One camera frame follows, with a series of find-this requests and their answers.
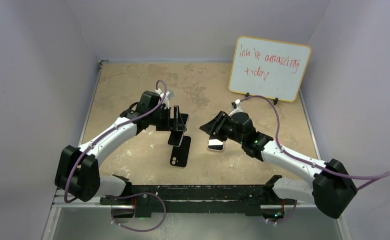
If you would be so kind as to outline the black phone case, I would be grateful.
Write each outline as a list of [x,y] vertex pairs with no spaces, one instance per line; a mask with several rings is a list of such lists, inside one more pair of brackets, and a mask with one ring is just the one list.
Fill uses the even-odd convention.
[[185,168],[187,166],[191,140],[190,136],[185,135],[182,139],[181,145],[173,147],[170,158],[171,166],[179,168]]

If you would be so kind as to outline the black phone silver edge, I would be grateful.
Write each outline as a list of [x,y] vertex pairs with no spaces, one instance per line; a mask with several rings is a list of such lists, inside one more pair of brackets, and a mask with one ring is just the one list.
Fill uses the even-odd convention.
[[183,142],[183,137],[186,131],[171,131],[168,138],[168,145],[180,147]]

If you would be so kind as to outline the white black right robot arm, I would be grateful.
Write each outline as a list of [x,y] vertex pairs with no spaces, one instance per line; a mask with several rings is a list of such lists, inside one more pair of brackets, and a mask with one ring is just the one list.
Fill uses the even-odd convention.
[[301,201],[314,204],[326,216],[338,219],[358,192],[353,181],[344,177],[348,172],[340,161],[311,158],[309,163],[301,162],[307,156],[257,131],[245,112],[228,115],[221,111],[199,129],[222,142],[233,140],[249,157],[274,164],[299,177],[272,177],[263,190],[264,199],[271,204],[280,199]]

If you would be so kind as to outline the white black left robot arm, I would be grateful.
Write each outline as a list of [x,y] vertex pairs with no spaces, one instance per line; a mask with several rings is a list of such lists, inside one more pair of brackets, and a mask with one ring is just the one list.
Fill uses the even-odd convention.
[[179,106],[170,106],[171,91],[145,91],[138,102],[123,111],[115,122],[90,141],[77,147],[66,146],[59,159],[54,184],[83,202],[97,196],[112,196],[119,204],[130,202],[129,179],[101,175],[99,167],[118,147],[149,126],[170,132],[168,145],[183,145],[189,115]]

